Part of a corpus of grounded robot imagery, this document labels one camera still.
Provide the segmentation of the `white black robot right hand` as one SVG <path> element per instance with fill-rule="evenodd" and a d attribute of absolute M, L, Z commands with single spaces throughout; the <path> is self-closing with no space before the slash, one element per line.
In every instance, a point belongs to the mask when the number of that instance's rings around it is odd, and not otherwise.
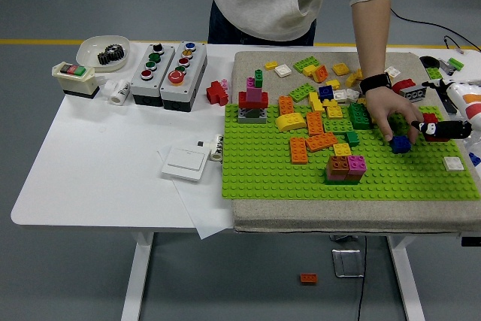
<path fill-rule="evenodd" d="M 436 123 L 412 121 L 413 128 L 423 135 L 442 139 L 465 139 L 473 130 L 480 131 L 480 83 L 445 83 L 438 79 L 422 85 L 446 95 L 464 119 Z"/>

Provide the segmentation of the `person's left hand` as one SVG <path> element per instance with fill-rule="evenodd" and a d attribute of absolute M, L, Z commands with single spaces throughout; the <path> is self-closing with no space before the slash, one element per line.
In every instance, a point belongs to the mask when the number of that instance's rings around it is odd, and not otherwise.
<path fill-rule="evenodd" d="M 408 123 L 407 137 L 411 144 L 416 142 L 419 131 L 411 126 L 413 121 L 423 122 L 424 117 L 420 110 L 408 99 L 396 94 L 391 89 L 379 87 L 367 91 L 367 109 L 370 115 L 377 122 L 385 141 L 393 139 L 393 131 L 389 125 L 388 118 L 392 114 L 400 114 Z"/>

